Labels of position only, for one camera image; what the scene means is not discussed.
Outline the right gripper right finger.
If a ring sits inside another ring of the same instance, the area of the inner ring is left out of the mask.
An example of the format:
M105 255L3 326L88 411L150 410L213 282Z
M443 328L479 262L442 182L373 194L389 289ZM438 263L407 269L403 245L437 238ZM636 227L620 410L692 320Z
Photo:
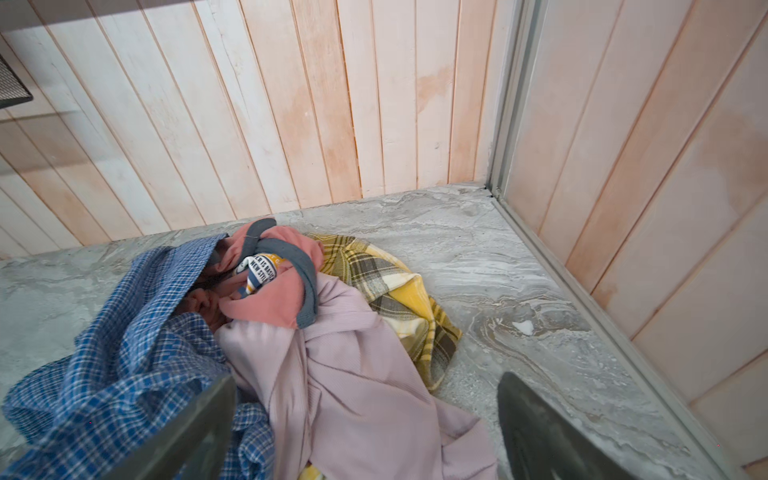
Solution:
M499 423L515 479L630 479L512 372L497 388Z

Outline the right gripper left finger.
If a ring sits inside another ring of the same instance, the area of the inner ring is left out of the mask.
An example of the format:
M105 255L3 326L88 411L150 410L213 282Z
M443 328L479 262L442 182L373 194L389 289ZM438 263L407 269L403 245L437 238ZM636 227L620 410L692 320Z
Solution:
M217 379L106 479L217 479L236 411L232 376Z

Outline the blue checked cloth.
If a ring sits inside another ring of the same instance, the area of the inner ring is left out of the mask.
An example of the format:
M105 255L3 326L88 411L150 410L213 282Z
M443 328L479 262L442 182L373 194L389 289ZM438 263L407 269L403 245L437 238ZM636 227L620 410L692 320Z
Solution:
M98 479L230 371L197 313L178 304L216 237L138 256L74 352L11 388L2 411L28 451L5 479Z

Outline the mauve pink cloth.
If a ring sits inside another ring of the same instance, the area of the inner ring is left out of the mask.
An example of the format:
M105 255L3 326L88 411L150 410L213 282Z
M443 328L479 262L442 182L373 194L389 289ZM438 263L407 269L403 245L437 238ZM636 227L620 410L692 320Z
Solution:
M363 295L320 275L315 322L293 330L234 320L216 340L274 435L273 475L307 465L331 479L493 479L482 420L431 395Z

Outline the yellow plaid cloth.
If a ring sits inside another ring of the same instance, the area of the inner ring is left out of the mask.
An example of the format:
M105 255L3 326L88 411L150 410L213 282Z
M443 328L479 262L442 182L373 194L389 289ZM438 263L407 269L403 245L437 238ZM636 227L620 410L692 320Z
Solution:
M302 333L310 464L333 479L443 479L471 417L434 396L461 331L399 259L319 234L315 322Z

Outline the salmon pink grey-trimmed garment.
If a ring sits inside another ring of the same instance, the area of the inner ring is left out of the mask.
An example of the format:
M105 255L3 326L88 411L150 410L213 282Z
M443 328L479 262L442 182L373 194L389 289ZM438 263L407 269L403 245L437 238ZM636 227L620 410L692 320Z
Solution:
M232 320L304 329L318 310L320 242L273 218L217 242L174 313L197 313L213 331Z

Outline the right aluminium corner post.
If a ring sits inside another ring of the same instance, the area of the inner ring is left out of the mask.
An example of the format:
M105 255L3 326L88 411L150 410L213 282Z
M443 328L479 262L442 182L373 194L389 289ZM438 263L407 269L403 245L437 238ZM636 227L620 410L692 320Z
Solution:
M486 184L495 198L503 197L507 188L547 8L548 1L520 1L515 11Z

